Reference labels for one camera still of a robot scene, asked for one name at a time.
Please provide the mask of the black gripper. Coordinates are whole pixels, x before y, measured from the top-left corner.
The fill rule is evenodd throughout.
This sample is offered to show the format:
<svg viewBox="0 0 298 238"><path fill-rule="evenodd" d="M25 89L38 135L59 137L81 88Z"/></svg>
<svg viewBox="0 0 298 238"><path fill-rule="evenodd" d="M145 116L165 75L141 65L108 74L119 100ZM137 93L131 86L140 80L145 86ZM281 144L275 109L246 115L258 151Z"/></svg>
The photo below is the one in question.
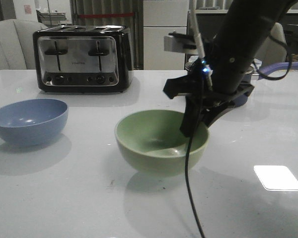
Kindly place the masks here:
<svg viewBox="0 0 298 238"><path fill-rule="evenodd" d="M250 84L250 72L245 74L236 91L229 95L213 90L213 71L204 59L189 61L185 64L185 69L186 75L168 79L163 88L163 92L170 99L186 96L185 112L180 126L185 137L194 135L200 117L201 122L210 127L232 109L244 105L254 89ZM209 109L202 111L202 105Z"/></svg>

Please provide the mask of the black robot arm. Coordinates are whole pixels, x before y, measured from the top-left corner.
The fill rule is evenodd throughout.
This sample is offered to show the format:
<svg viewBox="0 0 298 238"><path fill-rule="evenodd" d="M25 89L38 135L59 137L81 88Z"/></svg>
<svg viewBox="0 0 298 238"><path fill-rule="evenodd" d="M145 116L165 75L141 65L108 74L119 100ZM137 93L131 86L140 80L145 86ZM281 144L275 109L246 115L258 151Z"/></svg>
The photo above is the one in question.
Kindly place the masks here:
<svg viewBox="0 0 298 238"><path fill-rule="evenodd" d="M191 10L193 35L169 33L164 37L166 51L198 56L185 76L167 80L163 89L170 99L186 97L180 127L184 136L191 137L200 123L210 126L251 94L253 86L243 81L245 73L275 23L293 5L292 0L234 0L210 41L202 39Z"/></svg>

